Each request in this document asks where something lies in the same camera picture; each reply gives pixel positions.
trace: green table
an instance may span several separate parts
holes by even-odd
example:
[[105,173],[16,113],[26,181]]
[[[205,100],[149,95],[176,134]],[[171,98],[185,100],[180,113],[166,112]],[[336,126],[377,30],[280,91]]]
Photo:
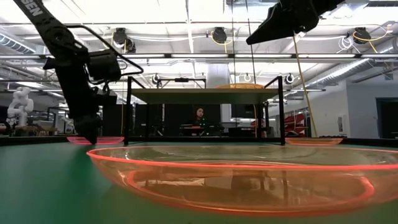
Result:
[[86,155],[91,148],[70,143],[0,147],[0,223],[398,223],[398,200],[350,213],[305,218],[234,217],[170,208],[112,185]]

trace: orange transparent bowl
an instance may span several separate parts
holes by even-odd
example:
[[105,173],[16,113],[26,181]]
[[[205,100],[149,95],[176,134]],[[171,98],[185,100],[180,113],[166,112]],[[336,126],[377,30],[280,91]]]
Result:
[[301,146],[333,146],[340,144],[343,138],[286,138],[286,142]]
[[[74,144],[91,144],[84,137],[69,136],[68,141]],[[96,144],[118,144],[124,140],[124,137],[98,137]]]
[[237,84],[216,86],[216,88],[264,88],[264,86],[252,83],[237,83]]
[[133,194],[238,215],[347,212],[398,197],[395,151],[299,146],[116,147],[87,152]]

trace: black metal frame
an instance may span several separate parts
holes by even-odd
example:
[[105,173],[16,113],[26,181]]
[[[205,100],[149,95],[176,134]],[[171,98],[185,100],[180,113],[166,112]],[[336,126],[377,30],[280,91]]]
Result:
[[[194,81],[194,82],[196,82],[196,81],[203,81],[203,82],[205,83],[205,88],[207,88],[206,78],[184,78],[184,80],[186,80],[186,81]],[[160,78],[160,79],[158,79],[157,82],[156,82],[156,88],[159,88],[159,87],[160,87],[160,83],[161,83],[162,81],[166,81],[166,84],[165,84],[163,87],[165,87],[165,86],[166,86],[169,82],[171,82],[171,81],[179,82],[179,81],[178,81],[178,78]]]
[[132,89],[131,89],[131,84],[133,82],[132,77],[127,78],[127,102],[126,102],[126,111],[124,113],[124,145],[128,145],[130,140],[135,140],[135,141],[167,141],[167,142],[172,142],[172,141],[198,141],[198,142],[275,142],[277,140],[280,141],[280,145],[284,146],[285,145],[285,119],[284,119],[284,89],[283,89],[283,77],[278,76],[275,77],[271,82],[266,84],[264,88],[269,87],[271,84],[274,82],[278,82],[278,97],[279,97],[279,114],[280,114],[280,138],[263,138],[261,135],[261,132],[263,130],[266,130],[268,132],[269,130],[269,114],[268,114],[268,104],[266,103],[266,128],[264,129],[261,125],[262,121],[262,116],[261,112],[264,107],[264,103],[259,103],[257,104],[257,138],[190,138],[190,137],[179,137],[179,138],[170,138],[170,137],[149,137],[149,105],[147,106],[146,113],[147,113],[147,119],[146,119],[146,131],[145,131],[145,137],[144,138],[134,138],[129,136],[129,127],[130,127],[130,122],[131,122],[131,114],[129,108],[131,107],[131,95],[132,95]]

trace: table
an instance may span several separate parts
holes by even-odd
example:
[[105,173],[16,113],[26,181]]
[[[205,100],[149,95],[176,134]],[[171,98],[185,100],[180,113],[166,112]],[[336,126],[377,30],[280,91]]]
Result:
[[[133,146],[204,144],[216,145],[151,142]],[[339,215],[305,218],[234,217],[154,204],[112,185],[100,174],[86,151],[101,147],[113,146],[65,142],[0,147],[0,223],[398,223],[398,200]]]

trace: shelf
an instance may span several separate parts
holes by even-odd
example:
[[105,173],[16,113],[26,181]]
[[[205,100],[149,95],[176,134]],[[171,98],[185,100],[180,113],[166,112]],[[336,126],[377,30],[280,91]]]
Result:
[[133,89],[149,104],[258,104],[278,95],[278,89]]

